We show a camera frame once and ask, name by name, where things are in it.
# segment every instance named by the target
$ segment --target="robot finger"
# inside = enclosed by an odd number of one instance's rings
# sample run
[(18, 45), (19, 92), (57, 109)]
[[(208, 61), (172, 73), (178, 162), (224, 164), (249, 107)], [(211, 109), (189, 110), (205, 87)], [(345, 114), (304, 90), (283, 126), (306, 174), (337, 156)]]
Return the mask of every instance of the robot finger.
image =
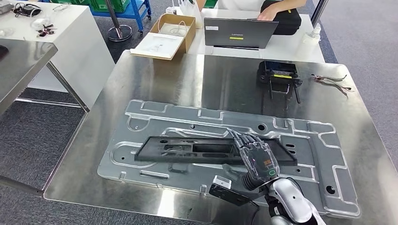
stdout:
[(243, 142), (240, 139), (238, 133), (232, 129), (227, 129), (228, 132), (232, 135), (232, 137), (234, 138), (235, 144), (237, 145), (238, 148), (242, 148), (243, 147)]
[(252, 135), (246, 134), (245, 137), (249, 140), (250, 143), (257, 142)]
[(244, 135), (244, 134), (241, 134), (241, 133), (238, 133), (237, 132), (237, 135), (240, 137), (240, 139), (243, 141), (243, 144), (248, 144), (248, 143), (250, 143), (250, 141), (249, 141), (249, 139), (247, 138), (248, 136), (246, 136), (246, 135)]
[(252, 137), (255, 141), (257, 141), (257, 142), (262, 142), (262, 140), (258, 137), (258, 136), (255, 136), (255, 135), (252, 135), (252, 134), (249, 134), (250, 135), (250, 137)]

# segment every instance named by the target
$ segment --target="aluminum plate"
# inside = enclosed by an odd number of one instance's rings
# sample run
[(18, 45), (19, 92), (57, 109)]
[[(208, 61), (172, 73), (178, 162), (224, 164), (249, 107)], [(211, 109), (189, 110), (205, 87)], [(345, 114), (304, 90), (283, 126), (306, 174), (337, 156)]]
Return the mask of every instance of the aluminum plate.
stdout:
[[(226, 128), (279, 138), (298, 159), (298, 166), (281, 167), (282, 176), (294, 178), (320, 214), (360, 216), (351, 175), (330, 123), (132, 100), (102, 157), (98, 175), (197, 194), (207, 191), (205, 187), (210, 188), (214, 176), (220, 175), (232, 180), (232, 188), (245, 191), (240, 181), (246, 173), (244, 166), (134, 161), (149, 136), (231, 138)], [(263, 198), (256, 202), (266, 205)]]

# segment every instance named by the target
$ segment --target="person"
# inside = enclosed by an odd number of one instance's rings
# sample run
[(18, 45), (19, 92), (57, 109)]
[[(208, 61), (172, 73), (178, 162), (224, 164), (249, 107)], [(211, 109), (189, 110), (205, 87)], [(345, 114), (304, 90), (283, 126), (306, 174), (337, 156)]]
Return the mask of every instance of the person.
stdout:
[[(259, 11), (264, 0), (218, 0), (219, 9)], [(272, 4), (257, 17), (258, 20), (272, 21), (279, 12), (304, 6), (306, 0), (283, 0)]]

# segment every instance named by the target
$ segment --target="bottle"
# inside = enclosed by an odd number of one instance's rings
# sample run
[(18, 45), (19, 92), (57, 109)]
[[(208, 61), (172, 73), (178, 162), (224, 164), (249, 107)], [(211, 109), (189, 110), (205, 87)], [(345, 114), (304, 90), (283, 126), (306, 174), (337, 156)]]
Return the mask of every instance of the bottle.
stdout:
[(321, 25), (317, 23), (311, 33), (305, 33), (296, 50), (296, 59), (299, 61), (307, 60), (314, 52), (314, 49), (321, 39)]

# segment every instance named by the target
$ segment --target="laptop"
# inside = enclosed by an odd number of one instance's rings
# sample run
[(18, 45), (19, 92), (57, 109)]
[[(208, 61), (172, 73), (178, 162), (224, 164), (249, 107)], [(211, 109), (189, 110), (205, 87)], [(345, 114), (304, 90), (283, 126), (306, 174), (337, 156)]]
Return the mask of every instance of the laptop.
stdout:
[(205, 45), (232, 48), (265, 48), (278, 22), (253, 19), (205, 18)]

